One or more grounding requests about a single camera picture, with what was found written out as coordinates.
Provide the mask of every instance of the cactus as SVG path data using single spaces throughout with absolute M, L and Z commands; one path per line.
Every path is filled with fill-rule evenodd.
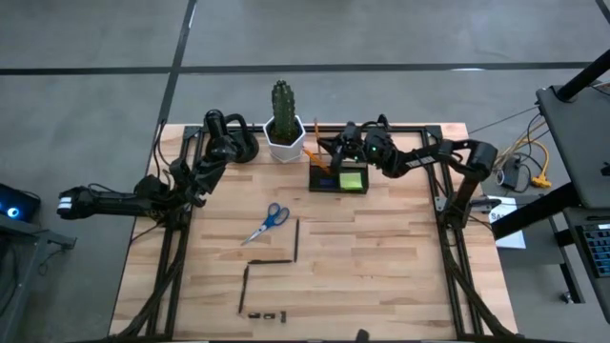
M 271 92 L 274 105 L 274 127 L 272 136 L 278 143 L 293 144 L 298 137 L 295 124 L 295 94 L 284 80 L 279 80 Z

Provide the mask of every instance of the white paper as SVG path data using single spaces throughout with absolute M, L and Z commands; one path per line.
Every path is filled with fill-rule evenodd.
M 504 215 L 517 209 L 515 198 L 501 197 L 501 196 L 488 196 L 490 199 L 498 199 L 502 203 L 497 205 L 493 210 L 489 212 L 489 222 L 493 223 L 500 219 Z M 498 248 L 513 248 L 513 249 L 525 249 L 525 239 L 523 238 L 523 232 L 518 231 L 513 234 L 507 235 L 496 241 Z

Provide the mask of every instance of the yellow cable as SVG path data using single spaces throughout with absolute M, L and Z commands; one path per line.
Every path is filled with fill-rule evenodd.
M 529 134 L 532 135 L 532 133 L 534 131 L 536 131 L 537 129 L 542 127 L 544 124 L 546 124 L 546 121 L 542 121 L 541 123 L 537 124 L 534 128 L 530 129 Z M 508 159 L 508 157 L 512 156 L 513 152 L 515 152 L 518 149 L 518 146 L 523 141 L 526 141 L 526 140 L 527 140 L 527 132 L 524 132 L 522 135 L 520 135 L 517 138 L 517 140 L 515 141 L 515 143 L 513 143 L 512 146 L 508 147 L 505 151 L 503 151 L 500 155 L 498 155 L 498 157 L 496 158 L 496 164 L 494 166 L 495 169 L 501 169 L 502 166 L 504 165 L 504 163 L 506 163 L 506 160 Z
M 540 171 L 538 176 L 532 176 L 532 184 L 540 188 L 549 188 L 553 186 L 551 181 L 546 179 L 546 169 L 549 167 L 549 151 L 539 141 L 530 141 L 530 143 L 539 146 L 544 151 L 544 165 L 542 166 L 542 171 Z M 527 144 L 527 142 L 524 142 L 519 145 L 517 149 L 523 148 Z

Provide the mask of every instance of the green sticky note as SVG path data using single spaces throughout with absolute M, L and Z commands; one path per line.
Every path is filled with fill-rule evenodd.
M 362 177 L 359 172 L 342 172 L 339 184 L 342 190 L 362 190 Z

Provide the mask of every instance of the scissors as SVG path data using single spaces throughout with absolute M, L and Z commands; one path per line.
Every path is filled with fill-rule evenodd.
M 267 209 L 267 219 L 263 222 L 263 224 L 256 230 L 248 239 L 246 239 L 241 245 L 246 245 L 250 243 L 255 238 L 259 237 L 263 232 L 274 226 L 282 225 L 288 216 L 290 215 L 290 210 L 288 208 L 282 208 L 278 203 L 273 203 L 269 205 L 269 209 Z

